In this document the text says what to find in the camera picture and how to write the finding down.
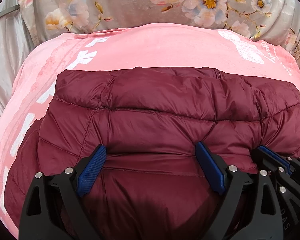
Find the grey floral bed sheet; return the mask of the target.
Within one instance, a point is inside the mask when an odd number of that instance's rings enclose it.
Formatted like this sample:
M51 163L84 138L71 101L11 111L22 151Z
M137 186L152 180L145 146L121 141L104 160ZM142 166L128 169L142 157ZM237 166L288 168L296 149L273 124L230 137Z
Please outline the grey floral bed sheet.
M288 51L300 66L298 0L18 0L35 45L79 34L149 23L229 29Z

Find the maroon puffer jacket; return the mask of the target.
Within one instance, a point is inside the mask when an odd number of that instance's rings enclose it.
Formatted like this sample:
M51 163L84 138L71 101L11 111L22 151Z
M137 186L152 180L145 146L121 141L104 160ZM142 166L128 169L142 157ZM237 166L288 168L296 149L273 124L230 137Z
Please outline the maroon puffer jacket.
M300 92L213 68L65 70L19 147L5 208L18 225L37 172L59 174L102 144L108 157L83 203L105 239L198 239L218 200L194 156L199 141L249 173L260 145L300 157Z

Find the silver satin curtain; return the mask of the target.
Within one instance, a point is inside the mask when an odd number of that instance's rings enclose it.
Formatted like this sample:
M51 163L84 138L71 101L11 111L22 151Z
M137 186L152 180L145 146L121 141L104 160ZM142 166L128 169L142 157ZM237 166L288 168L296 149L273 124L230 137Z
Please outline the silver satin curtain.
M0 3L0 116L10 97L16 75L34 45L21 16L18 0Z

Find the pink plush blanket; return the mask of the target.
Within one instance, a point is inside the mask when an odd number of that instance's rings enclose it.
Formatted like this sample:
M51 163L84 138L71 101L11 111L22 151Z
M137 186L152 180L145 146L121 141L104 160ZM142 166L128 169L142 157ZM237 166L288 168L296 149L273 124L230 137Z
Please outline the pink plush blanket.
M287 51L229 30L156 23L85 35L63 33L46 41L23 62L0 117L0 219L12 235L18 234L19 224L14 224L4 204L8 173L28 129L46 115L58 75L65 70L164 67L213 68L285 81L300 92L300 71Z

